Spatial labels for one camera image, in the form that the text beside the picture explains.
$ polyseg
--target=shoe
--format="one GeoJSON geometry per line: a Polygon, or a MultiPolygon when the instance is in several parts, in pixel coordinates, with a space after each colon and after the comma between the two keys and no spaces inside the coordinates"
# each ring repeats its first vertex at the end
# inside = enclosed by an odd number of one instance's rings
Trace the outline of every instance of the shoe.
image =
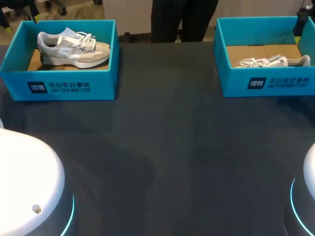
{"type": "Polygon", "coordinates": [[[78,68],[91,68],[105,62],[110,56],[110,46],[96,42],[89,33],[74,32],[66,28],[60,34],[40,32],[38,49],[44,65],[70,64],[78,68]]]}
{"type": "Polygon", "coordinates": [[[281,55],[274,56],[270,59],[243,59],[238,62],[239,67],[281,67],[281,66],[311,66],[311,58],[308,55],[301,57],[300,59],[287,59],[281,55]]]}

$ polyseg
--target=person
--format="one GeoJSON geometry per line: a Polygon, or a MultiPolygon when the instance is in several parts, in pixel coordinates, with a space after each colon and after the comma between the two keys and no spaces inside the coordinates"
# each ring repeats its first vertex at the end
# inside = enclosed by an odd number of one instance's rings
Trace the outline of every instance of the person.
{"type": "Polygon", "coordinates": [[[219,0],[153,0],[151,42],[175,42],[182,20],[182,42],[202,41],[219,0]]]}

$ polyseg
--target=white shoelace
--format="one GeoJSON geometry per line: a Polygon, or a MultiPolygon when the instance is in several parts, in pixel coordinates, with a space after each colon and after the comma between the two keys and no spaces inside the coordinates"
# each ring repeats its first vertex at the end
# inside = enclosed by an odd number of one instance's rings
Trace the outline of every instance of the white shoelace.
{"type": "Polygon", "coordinates": [[[266,58],[262,59],[255,59],[255,58],[248,58],[243,59],[238,62],[241,66],[238,67],[265,67],[270,63],[270,61],[266,58]]]}
{"type": "Polygon", "coordinates": [[[94,51],[96,40],[90,33],[77,32],[79,40],[78,44],[74,44],[73,47],[85,49],[86,51],[94,51]]]}

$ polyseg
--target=blue cardboard box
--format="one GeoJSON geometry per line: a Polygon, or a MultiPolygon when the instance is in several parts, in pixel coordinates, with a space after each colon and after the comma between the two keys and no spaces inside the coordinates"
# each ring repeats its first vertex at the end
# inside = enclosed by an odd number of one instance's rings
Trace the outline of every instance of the blue cardboard box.
{"type": "Polygon", "coordinates": [[[315,24],[309,18],[297,45],[310,67],[232,67],[227,46],[296,45],[297,17],[218,18],[214,54],[224,97],[315,95],[315,24]]]}
{"type": "Polygon", "coordinates": [[[114,20],[24,21],[16,31],[0,67],[16,101],[114,100],[119,65],[119,42],[114,20]],[[108,69],[27,71],[37,35],[58,34],[65,28],[91,33],[111,46],[108,69]]]}

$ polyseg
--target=black table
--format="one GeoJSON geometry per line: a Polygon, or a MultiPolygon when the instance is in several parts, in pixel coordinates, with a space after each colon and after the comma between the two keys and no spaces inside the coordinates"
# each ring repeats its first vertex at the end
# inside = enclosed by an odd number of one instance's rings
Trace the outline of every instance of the black table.
{"type": "Polygon", "coordinates": [[[212,46],[124,45],[115,101],[21,103],[2,90],[4,125],[61,158],[79,236],[284,236],[315,99],[223,98],[212,46]]]}

